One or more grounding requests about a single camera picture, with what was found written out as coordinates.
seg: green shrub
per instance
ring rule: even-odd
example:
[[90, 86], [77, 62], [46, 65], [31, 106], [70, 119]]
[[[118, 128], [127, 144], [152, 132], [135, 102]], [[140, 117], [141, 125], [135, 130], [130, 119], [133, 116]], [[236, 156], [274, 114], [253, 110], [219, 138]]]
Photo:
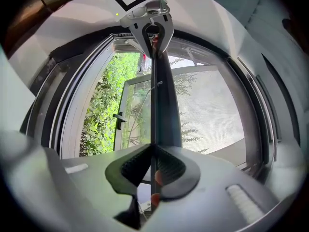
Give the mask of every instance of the green shrub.
[[84, 120], [81, 156], [113, 151], [116, 118], [126, 80], [136, 77], [139, 53], [116, 53], [91, 98]]

